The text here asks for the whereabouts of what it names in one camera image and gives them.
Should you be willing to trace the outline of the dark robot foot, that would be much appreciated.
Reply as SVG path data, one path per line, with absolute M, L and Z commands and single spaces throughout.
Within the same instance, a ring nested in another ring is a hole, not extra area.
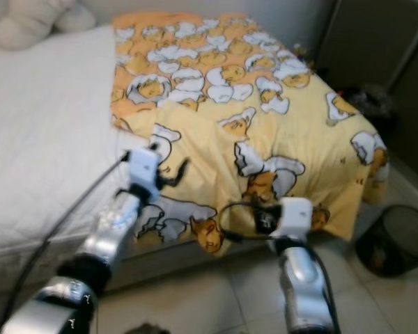
M 143 322 L 139 326 L 126 331 L 124 334 L 170 334 L 170 331 L 156 324 Z

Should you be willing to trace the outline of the dark wardrobe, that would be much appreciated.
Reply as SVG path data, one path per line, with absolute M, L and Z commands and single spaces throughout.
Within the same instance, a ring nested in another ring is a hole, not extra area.
M 331 86 L 390 93 L 399 121 L 387 143 L 418 170 L 418 0 L 339 0 L 318 66 Z

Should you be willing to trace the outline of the white plush toy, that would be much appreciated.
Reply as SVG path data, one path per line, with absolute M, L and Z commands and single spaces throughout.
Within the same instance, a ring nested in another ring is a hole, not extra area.
M 0 18 L 0 47 L 20 51 L 57 32 L 72 34 L 97 25 L 97 17 L 81 0 L 9 0 Z

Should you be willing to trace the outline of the black mesh waste bin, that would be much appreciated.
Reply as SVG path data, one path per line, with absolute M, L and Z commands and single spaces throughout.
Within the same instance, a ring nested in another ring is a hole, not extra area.
M 356 239 L 353 250 L 363 267 L 391 279 L 418 268 L 418 209 L 410 205 L 385 207 Z

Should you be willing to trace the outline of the white quilted bed sheet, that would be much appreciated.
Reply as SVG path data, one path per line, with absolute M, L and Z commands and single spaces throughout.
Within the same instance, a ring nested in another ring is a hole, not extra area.
M 0 258 L 24 257 L 126 150 L 111 124 L 110 26 L 0 47 Z

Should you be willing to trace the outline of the yellow duck print blanket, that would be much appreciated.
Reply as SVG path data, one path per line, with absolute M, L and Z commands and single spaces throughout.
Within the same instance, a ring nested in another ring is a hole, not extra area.
M 256 20 L 142 10 L 111 27 L 111 121 L 155 147 L 163 176 L 190 159 L 139 220 L 140 245 L 222 255 L 225 232 L 256 234 L 248 203 L 286 197 L 311 201 L 311 231 L 349 241 L 359 206 L 384 198 L 381 135 Z

